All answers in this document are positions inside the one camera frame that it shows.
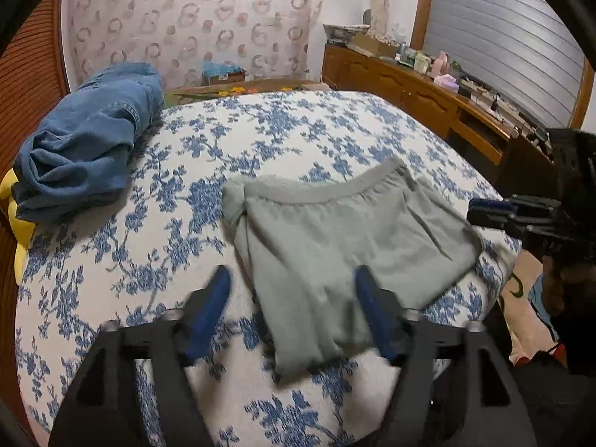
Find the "grey shorts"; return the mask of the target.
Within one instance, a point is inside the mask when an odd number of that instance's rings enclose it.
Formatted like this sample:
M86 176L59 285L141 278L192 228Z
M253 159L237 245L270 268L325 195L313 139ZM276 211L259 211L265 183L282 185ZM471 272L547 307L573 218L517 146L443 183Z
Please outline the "grey shorts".
M283 376L371 344L358 267L403 306L423 309L482 251L480 234L399 158L344 183L233 178L222 188L222 213Z

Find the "long wooden sideboard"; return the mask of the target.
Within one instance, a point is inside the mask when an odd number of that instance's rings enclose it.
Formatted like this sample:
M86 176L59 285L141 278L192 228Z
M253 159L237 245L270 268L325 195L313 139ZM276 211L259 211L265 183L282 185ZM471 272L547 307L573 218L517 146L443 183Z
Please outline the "long wooden sideboard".
M525 137L504 130L471 99L403 66L327 44L321 78L332 89L367 92L394 104L447 141L491 183L520 182L527 193L556 179L552 163Z

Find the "pink tissue box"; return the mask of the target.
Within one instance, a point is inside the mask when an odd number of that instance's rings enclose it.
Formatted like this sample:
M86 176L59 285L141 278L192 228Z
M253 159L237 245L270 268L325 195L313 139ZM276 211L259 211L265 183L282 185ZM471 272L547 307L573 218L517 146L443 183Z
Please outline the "pink tissue box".
M433 83L435 85L438 85L441 88L447 89L447 91L453 92L455 94L457 94L460 89L460 86L457 83L457 79L450 74L436 76L433 79Z

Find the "blue floral white bedspread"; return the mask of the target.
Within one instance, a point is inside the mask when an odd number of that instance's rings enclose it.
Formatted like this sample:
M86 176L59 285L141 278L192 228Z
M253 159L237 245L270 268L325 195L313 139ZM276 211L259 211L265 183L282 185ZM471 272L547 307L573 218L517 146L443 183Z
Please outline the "blue floral white bedspread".
M31 428L45 436L100 325L153 320L237 269L221 226L234 175L343 182L397 155L457 211L496 190L437 134L366 93L227 97L168 109L146 131L131 187L114 205L30 243L18 291L15 353ZM397 372L374 352L287 380L250 289L235 278L207 352L188 371L218 446L345 446L376 430Z

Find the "pink bottle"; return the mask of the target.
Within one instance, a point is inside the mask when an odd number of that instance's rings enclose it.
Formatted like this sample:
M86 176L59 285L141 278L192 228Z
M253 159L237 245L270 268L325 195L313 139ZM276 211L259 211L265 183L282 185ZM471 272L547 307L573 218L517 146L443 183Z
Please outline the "pink bottle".
M445 51L441 51L432 63L430 77L435 79L436 77L445 75L448 73L449 68L450 62L448 61L448 54Z

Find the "grey window blind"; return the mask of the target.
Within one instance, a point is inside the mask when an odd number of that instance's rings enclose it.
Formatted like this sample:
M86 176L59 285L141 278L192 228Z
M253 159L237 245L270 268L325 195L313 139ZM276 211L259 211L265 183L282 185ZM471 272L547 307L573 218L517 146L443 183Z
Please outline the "grey window blind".
M424 50L444 51L543 126L568 126L584 54L545 0L432 0Z

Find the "yellow Pikachu plush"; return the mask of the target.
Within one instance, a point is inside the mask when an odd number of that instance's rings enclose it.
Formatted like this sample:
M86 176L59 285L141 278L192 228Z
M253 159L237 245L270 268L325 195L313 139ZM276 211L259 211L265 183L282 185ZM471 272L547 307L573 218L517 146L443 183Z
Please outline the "yellow Pikachu plush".
M22 282L23 272L27 264L27 252L35 224L16 217L17 203L12 196L12 186L18 183L14 169L10 168L1 182L1 200L7 202L7 217L10 229L16 239L14 256L14 276L16 285Z

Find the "open cardboard box on sideboard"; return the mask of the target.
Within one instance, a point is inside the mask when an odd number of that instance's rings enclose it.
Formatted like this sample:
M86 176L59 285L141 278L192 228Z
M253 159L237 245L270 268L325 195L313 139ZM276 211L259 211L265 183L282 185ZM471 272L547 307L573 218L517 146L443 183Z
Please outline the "open cardboard box on sideboard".
M397 47L393 44L378 41L367 34L355 34L348 43L348 47L368 57L395 58L397 54Z

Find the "folded blue jeans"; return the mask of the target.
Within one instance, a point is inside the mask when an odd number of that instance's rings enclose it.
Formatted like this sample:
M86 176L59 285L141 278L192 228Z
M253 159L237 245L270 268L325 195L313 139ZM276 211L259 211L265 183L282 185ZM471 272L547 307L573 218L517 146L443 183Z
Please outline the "folded blue jeans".
M163 102L155 68L126 61L61 99L16 155L16 217L56 223L117 201L136 141L159 118Z

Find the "circle pattern sheer curtain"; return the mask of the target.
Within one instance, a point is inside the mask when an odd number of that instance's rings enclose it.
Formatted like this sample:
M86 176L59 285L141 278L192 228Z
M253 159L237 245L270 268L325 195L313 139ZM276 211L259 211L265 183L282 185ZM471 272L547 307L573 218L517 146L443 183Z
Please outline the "circle pattern sheer curtain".
M121 61L146 61L167 88L200 85L208 63L301 79L323 1L63 0L71 84Z

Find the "cardboard box with blue cloth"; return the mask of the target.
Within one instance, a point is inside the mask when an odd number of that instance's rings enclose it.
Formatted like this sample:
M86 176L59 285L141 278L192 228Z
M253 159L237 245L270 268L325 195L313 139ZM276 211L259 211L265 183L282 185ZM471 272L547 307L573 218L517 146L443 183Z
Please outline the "cardboard box with blue cloth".
M215 86L244 82L245 70L234 64L206 61L202 66L201 85Z

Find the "flower pattern brown blanket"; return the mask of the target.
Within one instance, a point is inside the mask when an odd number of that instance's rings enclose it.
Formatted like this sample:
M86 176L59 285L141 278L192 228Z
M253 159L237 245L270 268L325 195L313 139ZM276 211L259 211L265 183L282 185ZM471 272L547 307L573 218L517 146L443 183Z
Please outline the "flower pattern brown blanket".
M294 79L265 79L213 86L181 87L164 92L165 107L171 108L218 98L290 91L327 91L330 87L321 82Z

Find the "wooden louvred wardrobe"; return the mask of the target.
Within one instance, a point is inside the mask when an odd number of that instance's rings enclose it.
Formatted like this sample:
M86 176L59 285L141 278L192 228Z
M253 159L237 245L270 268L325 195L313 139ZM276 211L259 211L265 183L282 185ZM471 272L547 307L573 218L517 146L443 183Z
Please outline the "wooden louvred wardrobe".
M68 94L61 0L41 0L1 57L0 169L6 174L29 134Z

